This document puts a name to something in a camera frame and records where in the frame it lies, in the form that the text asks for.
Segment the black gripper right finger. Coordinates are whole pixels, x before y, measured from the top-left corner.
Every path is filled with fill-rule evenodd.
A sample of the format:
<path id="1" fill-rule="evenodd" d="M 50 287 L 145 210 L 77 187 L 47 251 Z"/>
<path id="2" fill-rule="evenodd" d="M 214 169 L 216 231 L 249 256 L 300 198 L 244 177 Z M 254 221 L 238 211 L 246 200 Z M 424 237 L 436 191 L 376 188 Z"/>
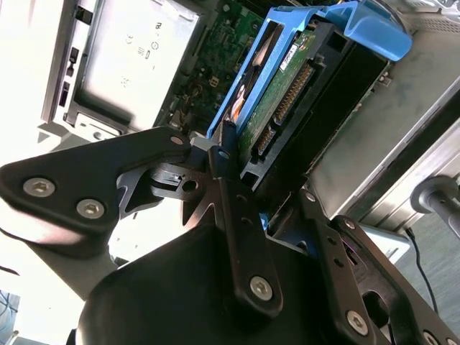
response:
<path id="1" fill-rule="evenodd" d="M 320 267 L 327 316 L 340 344 L 458 344 L 459 337 L 351 219 L 328 220 L 298 192 L 303 235 Z"/>

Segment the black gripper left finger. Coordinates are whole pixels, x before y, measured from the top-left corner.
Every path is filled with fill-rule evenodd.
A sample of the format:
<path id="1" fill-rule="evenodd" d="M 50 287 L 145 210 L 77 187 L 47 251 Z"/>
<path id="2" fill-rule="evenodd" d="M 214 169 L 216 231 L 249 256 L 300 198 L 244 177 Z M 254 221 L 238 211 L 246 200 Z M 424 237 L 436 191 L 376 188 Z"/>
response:
<path id="1" fill-rule="evenodd" d="M 224 122 L 209 148 L 157 127 L 5 165 L 1 199 L 32 222 L 13 236 L 68 257 L 102 253 L 117 223 L 157 206 L 182 202 L 186 232 L 212 226 L 224 239 L 236 304 L 263 317 L 283 296 L 253 195 L 236 166 L 236 128 Z"/>

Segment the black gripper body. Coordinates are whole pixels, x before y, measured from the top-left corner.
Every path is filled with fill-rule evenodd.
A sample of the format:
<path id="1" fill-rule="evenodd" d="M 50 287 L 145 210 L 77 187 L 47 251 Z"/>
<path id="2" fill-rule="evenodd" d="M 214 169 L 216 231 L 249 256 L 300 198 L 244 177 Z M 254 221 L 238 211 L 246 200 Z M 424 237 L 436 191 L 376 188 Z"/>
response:
<path id="1" fill-rule="evenodd" d="M 236 304 L 224 239 L 200 226 L 106 276 L 89 295 L 77 344 L 345 344 L 327 313 L 318 265 L 269 240 L 283 293 L 273 319 Z"/>

